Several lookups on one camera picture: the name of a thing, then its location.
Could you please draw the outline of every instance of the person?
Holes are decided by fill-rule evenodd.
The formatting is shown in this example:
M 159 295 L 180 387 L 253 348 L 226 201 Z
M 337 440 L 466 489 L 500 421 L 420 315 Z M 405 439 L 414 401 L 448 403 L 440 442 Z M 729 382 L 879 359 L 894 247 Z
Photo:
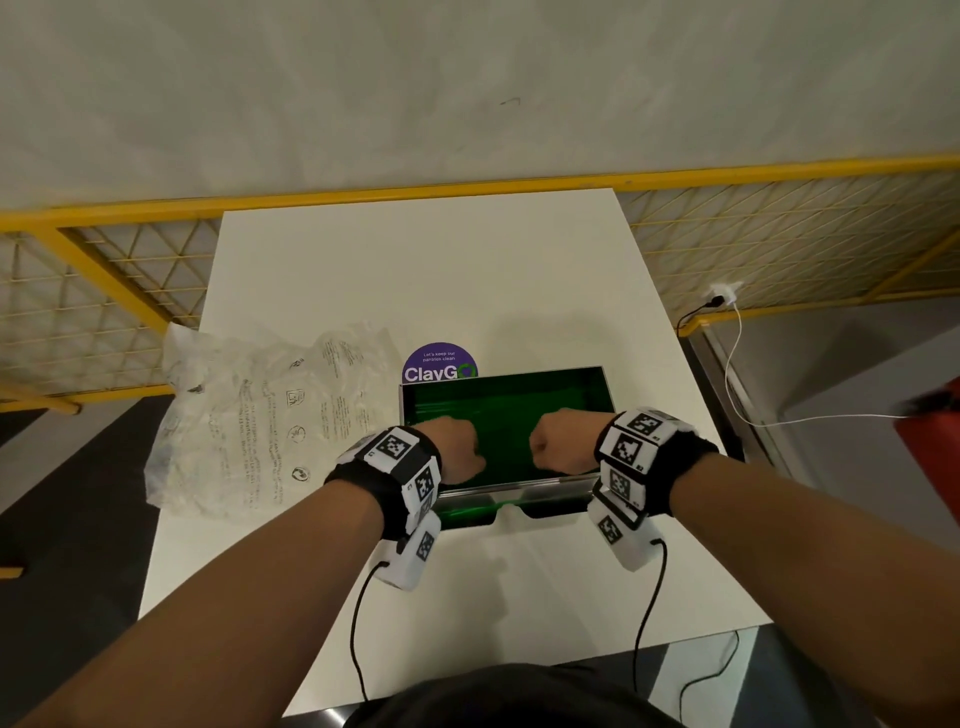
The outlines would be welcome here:
M 546 414 L 535 463 L 597 467 L 610 413 Z M 473 425 L 417 426 L 443 482 L 485 467 Z M 960 558 L 772 470 L 706 453 L 669 507 L 811 659 L 890 726 L 960 725 Z M 345 479 L 195 573 L 19 725 L 267 726 L 281 717 L 384 530 L 379 501 Z M 388 699 L 367 726 L 676 726 L 581 670 L 487 667 Z

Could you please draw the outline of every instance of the red object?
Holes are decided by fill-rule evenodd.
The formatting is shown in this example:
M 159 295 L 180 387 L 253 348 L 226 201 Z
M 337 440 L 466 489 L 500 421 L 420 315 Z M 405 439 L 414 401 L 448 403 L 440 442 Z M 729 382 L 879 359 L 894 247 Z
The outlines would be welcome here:
M 960 377 L 947 385 L 960 401 Z M 897 420 L 894 427 L 927 479 L 960 523 L 960 411 L 938 412 Z

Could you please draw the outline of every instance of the hand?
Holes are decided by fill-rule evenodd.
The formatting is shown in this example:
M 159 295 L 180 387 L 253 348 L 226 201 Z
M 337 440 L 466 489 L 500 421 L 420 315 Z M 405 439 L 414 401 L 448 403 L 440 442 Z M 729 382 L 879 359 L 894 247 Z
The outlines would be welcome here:
M 541 470 L 574 475 L 597 467 L 593 448 L 600 431 L 616 417 L 612 412 L 561 409 L 543 415 L 530 435 L 534 465 Z
M 444 461 L 441 480 L 456 485 L 470 480 L 487 467 L 487 461 L 477 454 L 477 431 L 469 420 L 438 417 L 414 425 L 437 446 Z

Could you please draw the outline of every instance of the table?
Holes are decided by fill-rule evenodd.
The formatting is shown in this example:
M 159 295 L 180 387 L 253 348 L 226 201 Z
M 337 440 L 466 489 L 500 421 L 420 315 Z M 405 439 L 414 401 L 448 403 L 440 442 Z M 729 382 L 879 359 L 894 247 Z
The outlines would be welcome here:
M 225 215 L 201 330 L 311 344 L 385 325 L 403 356 L 446 341 L 480 376 L 602 365 L 614 404 L 650 404 L 719 443 L 611 190 L 297 207 Z M 676 521 L 643 645 L 766 623 Z M 141 615 L 250 530 L 160 515 Z M 633 646 L 660 565 L 619 567 L 586 514 L 446 531 L 412 593 L 374 581 L 357 652 L 371 697 L 500 662 L 556 664 Z M 359 582 L 288 714 L 355 702 Z

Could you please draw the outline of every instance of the white wall socket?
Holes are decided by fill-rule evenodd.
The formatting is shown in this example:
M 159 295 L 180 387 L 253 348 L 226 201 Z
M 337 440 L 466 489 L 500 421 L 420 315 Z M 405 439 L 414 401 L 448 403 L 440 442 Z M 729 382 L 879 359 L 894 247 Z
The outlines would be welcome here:
M 723 296 L 724 305 L 732 305 L 736 301 L 736 292 L 743 285 L 742 280 L 736 283 L 711 283 L 710 297 Z

